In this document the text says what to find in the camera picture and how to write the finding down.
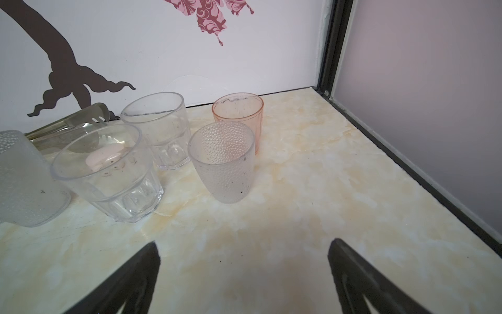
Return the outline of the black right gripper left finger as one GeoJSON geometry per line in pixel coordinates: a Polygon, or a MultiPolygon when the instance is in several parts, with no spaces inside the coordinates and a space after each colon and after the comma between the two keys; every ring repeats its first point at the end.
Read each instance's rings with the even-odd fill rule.
{"type": "Polygon", "coordinates": [[[66,313],[148,313],[160,264],[156,243],[147,243],[66,313]]]}

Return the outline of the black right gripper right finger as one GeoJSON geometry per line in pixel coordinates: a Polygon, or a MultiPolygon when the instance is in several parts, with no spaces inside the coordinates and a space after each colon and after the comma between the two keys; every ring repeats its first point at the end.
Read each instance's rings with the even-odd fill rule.
{"type": "Polygon", "coordinates": [[[429,313],[340,238],[332,241],[329,265],[343,313],[429,313]]]}

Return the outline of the clear faceted glass front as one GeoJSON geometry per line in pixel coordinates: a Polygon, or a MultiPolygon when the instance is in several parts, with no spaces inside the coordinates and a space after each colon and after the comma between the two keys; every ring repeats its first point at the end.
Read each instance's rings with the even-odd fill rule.
{"type": "Polygon", "coordinates": [[[134,223],[154,212],[164,195],[141,130],[131,124],[99,128],[65,146],[52,161],[53,178],[118,222],[134,223]],[[124,152],[110,166],[93,172],[87,156],[119,143],[124,152]]]}

